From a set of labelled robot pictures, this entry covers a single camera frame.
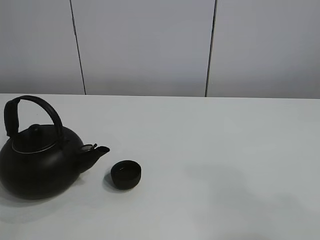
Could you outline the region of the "small black teacup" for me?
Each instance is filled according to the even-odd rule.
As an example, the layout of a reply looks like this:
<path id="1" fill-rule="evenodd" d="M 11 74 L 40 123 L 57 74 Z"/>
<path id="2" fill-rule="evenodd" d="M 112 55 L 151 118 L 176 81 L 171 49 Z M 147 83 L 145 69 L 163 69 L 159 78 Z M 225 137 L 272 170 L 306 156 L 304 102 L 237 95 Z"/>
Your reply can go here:
<path id="1" fill-rule="evenodd" d="M 142 176 L 141 166 L 132 160 L 117 162 L 110 170 L 113 185 L 118 190 L 130 190 L 139 184 Z"/>

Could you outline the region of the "black cast iron teapot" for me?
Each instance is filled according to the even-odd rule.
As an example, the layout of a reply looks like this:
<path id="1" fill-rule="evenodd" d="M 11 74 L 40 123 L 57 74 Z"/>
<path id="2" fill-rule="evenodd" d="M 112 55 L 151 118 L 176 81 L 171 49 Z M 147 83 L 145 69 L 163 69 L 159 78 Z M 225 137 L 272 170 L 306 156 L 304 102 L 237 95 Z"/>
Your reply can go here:
<path id="1" fill-rule="evenodd" d="M 18 104 L 30 101 L 45 110 L 52 124 L 33 124 L 19 131 Z M 84 144 L 64 127 L 56 110 L 44 99 L 22 95 L 5 104 L 7 142 L 0 151 L 0 183 L 15 197 L 42 200 L 66 191 L 110 149 Z"/>

